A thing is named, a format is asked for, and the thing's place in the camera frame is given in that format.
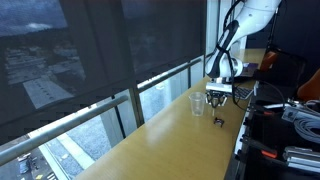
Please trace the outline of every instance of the black clamp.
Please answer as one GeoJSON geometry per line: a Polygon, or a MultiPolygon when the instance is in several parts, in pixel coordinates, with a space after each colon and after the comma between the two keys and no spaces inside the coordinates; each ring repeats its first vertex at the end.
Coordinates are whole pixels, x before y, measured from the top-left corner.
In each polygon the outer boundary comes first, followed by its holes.
{"type": "Polygon", "coordinates": [[[218,119],[217,117],[214,119],[213,124],[220,124],[220,127],[222,128],[223,124],[224,124],[224,120],[222,119],[218,119]]]}
{"type": "Polygon", "coordinates": [[[265,157],[268,157],[271,159],[276,159],[278,156],[277,150],[271,149],[268,146],[262,144],[261,142],[256,141],[254,139],[251,139],[250,137],[248,137],[246,135],[242,136],[242,138],[240,139],[240,142],[242,142],[250,147],[259,149],[261,151],[261,154],[264,155],[265,157]]]}

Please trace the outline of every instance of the small object on table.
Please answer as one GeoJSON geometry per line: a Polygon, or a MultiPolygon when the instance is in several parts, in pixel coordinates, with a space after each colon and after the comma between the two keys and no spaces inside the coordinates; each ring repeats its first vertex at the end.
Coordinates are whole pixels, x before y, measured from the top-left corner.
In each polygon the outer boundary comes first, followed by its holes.
{"type": "Polygon", "coordinates": [[[214,119],[213,124],[220,124],[220,127],[222,128],[223,124],[224,124],[224,120],[222,119],[218,119],[217,117],[214,119]]]}

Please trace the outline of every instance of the clear plastic cup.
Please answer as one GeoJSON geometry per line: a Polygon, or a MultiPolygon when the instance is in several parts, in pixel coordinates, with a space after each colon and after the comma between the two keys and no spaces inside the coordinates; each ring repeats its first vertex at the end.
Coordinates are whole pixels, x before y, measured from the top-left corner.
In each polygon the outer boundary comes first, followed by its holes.
{"type": "Polygon", "coordinates": [[[193,92],[189,95],[191,102],[192,115],[202,116],[204,111],[204,104],[206,102],[206,95],[201,92],[193,92]]]}

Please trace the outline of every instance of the plastic cup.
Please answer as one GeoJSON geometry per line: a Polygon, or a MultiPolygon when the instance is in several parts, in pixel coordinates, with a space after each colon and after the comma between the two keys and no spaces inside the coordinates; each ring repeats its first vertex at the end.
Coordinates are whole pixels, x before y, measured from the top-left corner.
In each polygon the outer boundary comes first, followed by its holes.
{"type": "Polygon", "coordinates": [[[204,104],[206,102],[206,95],[201,92],[193,92],[189,95],[191,102],[192,115],[202,116],[204,111],[204,104]]]}

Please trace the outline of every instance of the wooden table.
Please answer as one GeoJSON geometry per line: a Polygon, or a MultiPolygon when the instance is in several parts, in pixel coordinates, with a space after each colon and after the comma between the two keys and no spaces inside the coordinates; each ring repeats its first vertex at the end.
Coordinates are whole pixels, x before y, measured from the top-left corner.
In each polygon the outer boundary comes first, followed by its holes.
{"type": "Polygon", "coordinates": [[[207,81],[188,89],[76,179],[223,179],[244,111],[229,98],[224,107],[206,104],[203,116],[192,116],[188,96],[205,92],[207,81]],[[215,117],[225,120],[222,128],[213,124],[215,117]]]}

